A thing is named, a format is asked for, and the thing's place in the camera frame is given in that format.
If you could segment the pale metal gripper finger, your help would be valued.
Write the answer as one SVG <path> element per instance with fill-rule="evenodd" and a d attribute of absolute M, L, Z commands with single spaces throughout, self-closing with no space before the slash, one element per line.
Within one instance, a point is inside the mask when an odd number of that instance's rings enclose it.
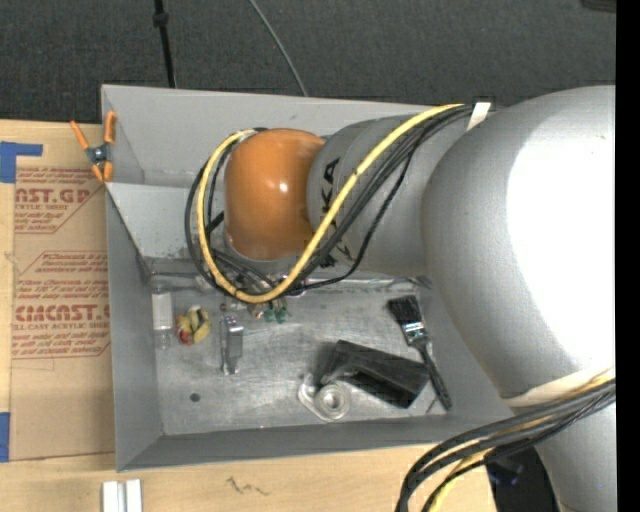
<path fill-rule="evenodd" d="M 233 370 L 228 361 L 229 327 L 232 325 L 233 318 L 229 315 L 223 316 L 219 321 L 221 370 L 225 375 L 231 375 Z"/>
<path fill-rule="evenodd" d="M 237 318 L 229 319 L 229 371 L 235 374 L 243 355 L 244 326 Z"/>

